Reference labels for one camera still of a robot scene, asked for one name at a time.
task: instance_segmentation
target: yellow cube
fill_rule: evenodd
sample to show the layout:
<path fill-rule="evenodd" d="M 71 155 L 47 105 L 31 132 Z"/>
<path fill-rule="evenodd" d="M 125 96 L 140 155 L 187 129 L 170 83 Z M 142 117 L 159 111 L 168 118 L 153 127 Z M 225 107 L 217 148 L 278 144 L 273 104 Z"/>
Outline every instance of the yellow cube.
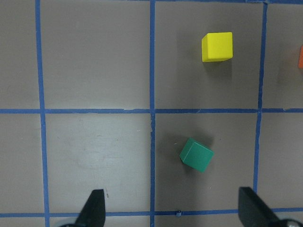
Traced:
<path fill-rule="evenodd" d="M 232 58 L 232 33 L 208 33 L 202 39 L 202 61 L 225 61 Z"/>

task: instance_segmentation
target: green cube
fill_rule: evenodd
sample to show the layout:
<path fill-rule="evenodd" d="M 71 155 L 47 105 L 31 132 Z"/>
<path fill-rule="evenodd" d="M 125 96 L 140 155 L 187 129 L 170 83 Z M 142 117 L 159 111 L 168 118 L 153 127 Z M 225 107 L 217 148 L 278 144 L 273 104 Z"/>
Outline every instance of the green cube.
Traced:
<path fill-rule="evenodd" d="M 204 172 L 212 159 L 214 153 L 194 140 L 189 138 L 180 154 L 182 162 L 200 172 Z"/>

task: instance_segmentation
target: vertical blue line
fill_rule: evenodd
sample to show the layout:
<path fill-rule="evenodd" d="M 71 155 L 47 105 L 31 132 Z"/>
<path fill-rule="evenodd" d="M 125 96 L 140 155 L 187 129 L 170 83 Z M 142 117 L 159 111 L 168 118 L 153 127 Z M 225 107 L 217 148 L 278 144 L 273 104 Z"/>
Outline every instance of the vertical blue line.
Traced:
<path fill-rule="evenodd" d="M 267 4 L 264 3 L 263 4 L 263 21 L 262 21 L 262 38 L 261 38 L 259 91 L 258 91 L 258 116 L 257 116 L 257 123 L 256 123 L 254 178 L 253 178 L 253 190 L 255 192 L 258 191 L 259 138 L 260 138 L 261 120 L 262 120 L 262 94 L 263 94 L 264 60 L 265 60 L 265 47 L 266 47 L 266 23 L 267 23 Z"/>
<path fill-rule="evenodd" d="M 150 111 L 151 111 L 151 199 L 150 211 L 155 211 L 155 0 L 150 0 Z M 150 225 L 154 227 L 155 216 L 150 216 Z"/>
<path fill-rule="evenodd" d="M 48 179 L 47 179 L 46 124 L 45 124 L 45 104 L 44 104 L 44 86 L 43 86 L 43 68 L 42 68 L 40 0 L 36 0 L 35 2 L 35 12 L 36 12 L 36 51 L 37 51 L 39 102 L 40 102 L 40 118 L 41 118 L 44 213 L 45 213 L 45 227 L 49 227 L 50 215 L 49 215 L 49 200 L 48 200 Z"/>

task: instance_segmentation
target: cube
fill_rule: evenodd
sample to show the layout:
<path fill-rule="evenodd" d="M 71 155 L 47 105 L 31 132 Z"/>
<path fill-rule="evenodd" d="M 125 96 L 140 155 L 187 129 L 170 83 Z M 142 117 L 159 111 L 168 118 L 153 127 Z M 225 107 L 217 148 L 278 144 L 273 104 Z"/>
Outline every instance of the cube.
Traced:
<path fill-rule="evenodd" d="M 202 39 L 202 61 L 225 61 L 232 58 L 232 33 L 208 33 Z"/>
<path fill-rule="evenodd" d="M 303 69 L 303 46 L 301 46 L 301 51 L 300 51 L 300 57 L 299 57 L 299 64 L 298 67 L 300 69 Z"/>
<path fill-rule="evenodd" d="M 204 172 L 213 155 L 214 153 L 209 148 L 193 138 L 189 138 L 182 149 L 180 158 L 184 164 Z"/>

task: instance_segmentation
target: orange block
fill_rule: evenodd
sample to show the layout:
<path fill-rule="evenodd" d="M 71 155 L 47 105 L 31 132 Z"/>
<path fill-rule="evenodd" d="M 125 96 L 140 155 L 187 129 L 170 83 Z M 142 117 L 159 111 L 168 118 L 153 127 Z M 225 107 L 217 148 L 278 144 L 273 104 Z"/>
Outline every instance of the orange block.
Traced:
<path fill-rule="evenodd" d="M 301 51 L 300 51 L 300 58 L 299 58 L 298 67 L 299 67 L 300 69 L 303 69 L 303 46 L 301 46 Z"/>

